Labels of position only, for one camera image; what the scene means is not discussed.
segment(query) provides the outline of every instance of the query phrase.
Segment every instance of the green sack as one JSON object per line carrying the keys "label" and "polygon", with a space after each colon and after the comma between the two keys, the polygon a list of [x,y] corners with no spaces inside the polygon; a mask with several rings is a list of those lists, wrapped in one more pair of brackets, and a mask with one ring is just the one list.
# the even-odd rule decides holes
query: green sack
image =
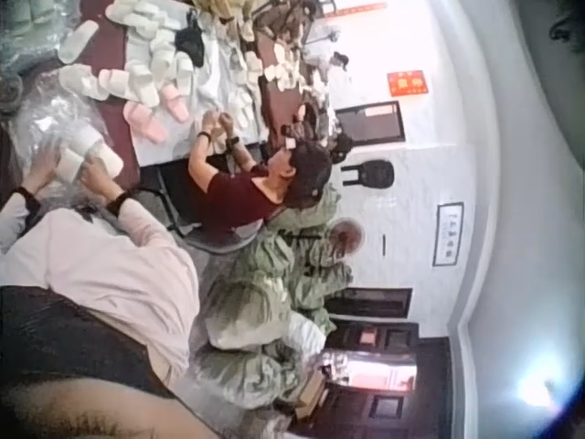
{"label": "green sack", "polygon": [[347,288],[353,278],[351,268],[343,262],[331,267],[295,267],[288,280],[292,309],[318,309],[324,299]]}
{"label": "green sack", "polygon": [[337,326],[331,321],[329,313],[325,308],[303,311],[303,315],[308,319],[313,320],[326,337],[337,329]]}
{"label": "green sack", "polygon": [[282,337],[291,319],[282,278],[261,272],[247,278],[220,278],[211,287],[209,342],[220,349],[265,345]]}
{"label": "green sack", "polygon": [[262,354],[211,347],[198,351],[194,372],[204,389],[247,410],[272,404],[299,382],[291,365]]}
{"label": "green sack", "polygon": [[262,272],[282,277],[294,264],[294,253],[278,233],[264,231],[252,244],[245,247],[234,262],[231,275],[244,277],[249,273]]}
{"label": "green sack", "polygon": [[333,185],[324,188],[321,201],[310,209],[286,209],[267,224],[269,230],[300,230],[329,222],[337,212],[341,195]]}

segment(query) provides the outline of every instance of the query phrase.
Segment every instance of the white tablecloth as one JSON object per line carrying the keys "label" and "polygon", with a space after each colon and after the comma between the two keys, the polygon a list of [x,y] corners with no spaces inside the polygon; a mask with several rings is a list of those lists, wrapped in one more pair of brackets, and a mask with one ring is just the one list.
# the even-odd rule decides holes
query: white tablecloth
{"label": "white tablecloth", "polygon": [[[180,20],[186,27],[188,5],[173,0],[149,0],[149,2],[163,8],[170,17]],[[204,33],[203,43],[205,62],[201,69],[195,68],[193,92],[186,98],[191,119],[186,123],[179,123],[163,106],[157,108],[154,116],[165,125],[168,138],[162,144],[153,144],[147,139],[132,134],[134,150],[140,166],[162,164],[188,156],[191,140],[199,131],[203,113],[214,108],[228,111],[230,93],[238,88],[245,89],[245,86],[239,86],[235,82],[236,72],[230,68],[230,56],[234,49],[243,59],[243,54],[237,45],[220,41],[213,33]],[[138,59],[150,65],[151,54],[148,42],[129,37],[126,43],[126,61],[131,59]],[[244,144],[251,144],[266,141],[268,129],[264,121],[257,120],[256,123],[249,123],[245,130],[237,131],[236,135]]]}

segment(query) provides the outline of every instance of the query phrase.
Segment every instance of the black chair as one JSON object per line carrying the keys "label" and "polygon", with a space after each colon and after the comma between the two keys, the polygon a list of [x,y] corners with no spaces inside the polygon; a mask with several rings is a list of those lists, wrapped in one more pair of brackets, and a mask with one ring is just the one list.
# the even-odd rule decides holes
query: black chair
{"label": "black chair", "polygon": [[[220,170],[229,171],[223,155],[213,155],[208,161]],[[188,174],[188,159],[142,168],[141,185],[135,192],[155,195],[170,220],[167,229],[174,231],[187,245],[211,254],[228,254],[245,247],[254,241],[262,227],[260,220],[226,232],[202,229],[197,206],[202,205],[205,194]],[[182,228],[186,227],[191,228],[189,232],[183,232]]]}

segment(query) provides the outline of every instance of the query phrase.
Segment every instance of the framed picture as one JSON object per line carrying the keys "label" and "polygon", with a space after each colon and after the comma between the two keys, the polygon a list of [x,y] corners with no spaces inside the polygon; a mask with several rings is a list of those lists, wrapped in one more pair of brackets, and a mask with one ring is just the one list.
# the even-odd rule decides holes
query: framed picture
{"label": "framed picture", "polygon": [[464,208],[462,202],[438,206],[433,267],[457,265],[463,235]]}

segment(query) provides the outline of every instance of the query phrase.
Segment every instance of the white wall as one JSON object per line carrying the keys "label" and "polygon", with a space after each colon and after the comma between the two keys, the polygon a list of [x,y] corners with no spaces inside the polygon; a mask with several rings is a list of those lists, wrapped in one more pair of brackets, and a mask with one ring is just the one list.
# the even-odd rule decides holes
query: white wall
{"label": "white wall", "polygon": [[[456,1],[435,5],[445,24],[446,11],[453,9],[448,4]],[[458,361],[454,365],[455,411],[462,410],[461,382],[471,376],[476,393],[475,386],[467,386],[471,393],[463,395],[463,402],[468,409],[472,402],[478,424],[466,431],[467,437],[532,437],[552,415],[520,400],[521,381],[542,374],[553,380],[562,401],[585,367],[583,174],[540,88],[514,6],[509,0],[459,2],[480,41],[493,85],[501,192],[492,258],[468,327],[471,373],[465,374]],[[461,42],[456,37],[451,33],[453,51]],[[483,218],[478,196],[475,230]],[[468,268],[478,261],[475,244]],[[455,306],[454,337],[473,290],[472,276],[466,273]],[[463,437],[458,414],[453,432]],[[466,415],[472,417],[473,410]]]}
{"label": "white wall", "polygon": [[[337,2],[339,8],[367,4]],[[332,70],[331,101],[336,109],[394,100],[387,74],[423,70],[430,93],[398,98],[407,140],[356,148],[343,163],[390,160],[396,181],[387,190],[342,187],[339,168],[332,180],[342,194],[338,218],[357,220],[366,231],[358,253],[348,259],[354,286],[411,287],[409,321],[422,337],[447,335],[473,235],[474,145],[469,141],[462,96],[449,53],[429,2],[388,0],[386,10],[317,22],[309,41],[335,27],[334,43],[310,45],[313,53],[347,54],[347,72]],[[465,222],[458,264],[432,267],[437,206],[462,201]],[[387,252],[381,252],[382,235]]]}

